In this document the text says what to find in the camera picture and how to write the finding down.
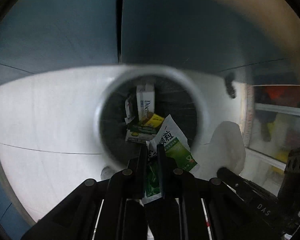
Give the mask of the green white sachet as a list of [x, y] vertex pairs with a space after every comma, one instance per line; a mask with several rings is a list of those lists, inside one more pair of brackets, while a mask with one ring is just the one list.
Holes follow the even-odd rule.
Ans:
[[194, 172], [198, 168], [198, 163], [194, 160], [187, 137], [175, 123], [173, 118], [168, 115], [162, 123], [154, 139], [146, 142], [149, 154], [149, 168], [147, 174], [147, 184], [143, 204], [148, 204], [162, 197], [159, 186], [159, 164], [157, 145], [163, 145], [167, 157], [173, 158], [177, 167]]

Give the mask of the green white medicine box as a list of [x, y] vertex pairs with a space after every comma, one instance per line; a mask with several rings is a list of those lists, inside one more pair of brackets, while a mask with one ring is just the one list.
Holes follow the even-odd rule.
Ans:
[[147, 126], [128, 126], [126, 133], [126, 142], [136, 142], [145, 144], [147, 141], [151, 141], [157, 135], [156, 129]]

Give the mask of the pink yellow box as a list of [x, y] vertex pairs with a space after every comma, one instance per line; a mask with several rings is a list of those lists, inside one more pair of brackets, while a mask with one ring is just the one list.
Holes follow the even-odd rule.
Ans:
[[163, 122], [165, 118], [152, 113], [148, 112], [142, 119], [139, 121], [139, 126], [146, 126], [151, 128], [157, 128], [159, 127]]

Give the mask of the teal white small packet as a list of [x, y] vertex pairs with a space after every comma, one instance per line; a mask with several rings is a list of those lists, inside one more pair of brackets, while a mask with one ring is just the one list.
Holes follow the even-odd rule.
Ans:
[[134, 94], [130, 94], [129, 97], [125, 100], [125, 111], [126, 111], [125, 122], [127, 125], [135, 119], [134, 101], [135, 101]]

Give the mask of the white Doctor toothpaste box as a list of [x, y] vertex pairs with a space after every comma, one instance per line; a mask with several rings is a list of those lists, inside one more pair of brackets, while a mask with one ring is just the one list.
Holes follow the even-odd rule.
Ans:
[[137, 85], [136, 100], [138, 106], [138, 117], [141, 120], [148, 113], [154, 113], [155, 91], [153, 84]]

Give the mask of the white round trash bin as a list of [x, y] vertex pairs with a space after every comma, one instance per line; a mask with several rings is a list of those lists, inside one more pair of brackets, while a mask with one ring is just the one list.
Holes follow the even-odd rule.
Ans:
[[106, 163], [125, 167], [169, 117], [195, 151], [206, 133], [207, 113], [203, 93], [188, 72], [146, 66], [115, 77], [94, 114], [94, 137]]

